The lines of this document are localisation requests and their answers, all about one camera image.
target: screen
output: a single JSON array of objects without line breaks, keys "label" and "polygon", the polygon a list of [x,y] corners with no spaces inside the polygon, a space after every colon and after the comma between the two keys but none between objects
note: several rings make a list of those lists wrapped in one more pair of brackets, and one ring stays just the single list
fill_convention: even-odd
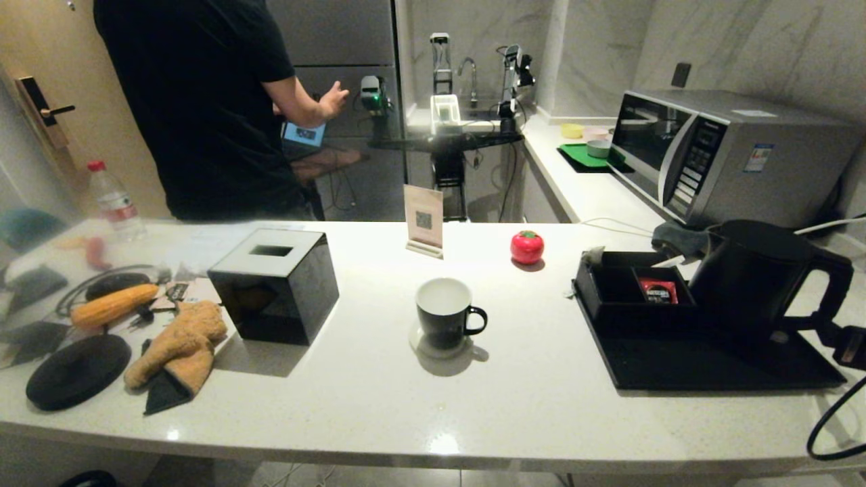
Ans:
[{"label": "screen", "polygon": [[316,128],[298,127],[292,122],[286,122],[286,128],[283,130],[282,138],[292,140],[307,146],[321,147],[322,137],[325,135],[325,124],[321,124]]}]

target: black and white mug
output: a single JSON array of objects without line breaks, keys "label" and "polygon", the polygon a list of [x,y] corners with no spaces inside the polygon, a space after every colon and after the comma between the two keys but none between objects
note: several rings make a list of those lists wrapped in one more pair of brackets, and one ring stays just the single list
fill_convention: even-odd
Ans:
[{"label": "black and white mug", "polygon": [[[442,350],[460,345],[464,336],[479,334],[487,327],[487,313],[472,306],[469,287],[451,277],[422,284],[415,294],[415,304],[424,337],[431,346]],[[480,328],[468,328],[472,313],[484,320]]]}]

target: hand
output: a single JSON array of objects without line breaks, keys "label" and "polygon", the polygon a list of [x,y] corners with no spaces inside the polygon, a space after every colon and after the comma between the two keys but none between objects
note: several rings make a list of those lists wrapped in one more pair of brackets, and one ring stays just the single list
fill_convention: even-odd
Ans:
[{"label": "hand", "polygon": [[349,96],[349,90],[340,89],[339,81],[335,81],[330,91],[325,93],[319,100],[319,104],[325,110],[325,116],[328,120],[336,117],[346,105],[346,98]]}]

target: marble wall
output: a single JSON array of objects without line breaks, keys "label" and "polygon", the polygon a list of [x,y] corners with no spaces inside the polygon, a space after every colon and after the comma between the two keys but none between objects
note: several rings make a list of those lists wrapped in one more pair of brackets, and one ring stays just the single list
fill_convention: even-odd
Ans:
[{"label": "marble wall", "polygon": [[[433,49],[430,34],[450,35],[451,67],[456,71],[463,58],[475,60],[478,95],[499,100],[502,90],[502,58],[496,48],[517,43],[533,57],[532,71],[544,66],[544,47],[553,0],[404,0],[410,16],[411,63],[414,100],[419,107],[430,104],[433,94]],[[455,75],[454,93],[469,97],[469,65],[463,76]]]},{"label": "marble wall", "polygon": [[[726,89],[866,126],[863,0],[656,0],[634,86],[666,88],[677,62],[687,89]],[[843,176],[840,209],[866,211],[866,150]],[[866,225],[850,235],[866,242]]]},{"label": "marble wall", "polygon": [[637,71],[654,0],[565,3],[564,9],[554,9],[559,15],[564,11],[565,19],[551,17],[547,44],[555,52],[555,33],[562,29],[553,98],[543,92],[540,105],[553,117],[616,116]]}]

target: door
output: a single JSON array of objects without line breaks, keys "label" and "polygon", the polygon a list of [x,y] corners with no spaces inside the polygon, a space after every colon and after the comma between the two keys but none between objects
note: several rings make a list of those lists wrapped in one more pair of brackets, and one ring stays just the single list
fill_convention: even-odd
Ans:
[{"label": "door", "polygon": [[0,78],[20,107],[15,79],[33,76],[51,108],[75,105],[56,116],[68,145],[54,148],[29,114],[52,169],[85,212],[96,213],[87,192],[87,162],[104,159],[147,218],[170,214],[150,151],[141,138],[102,39],[93,0],[0,2]]}]

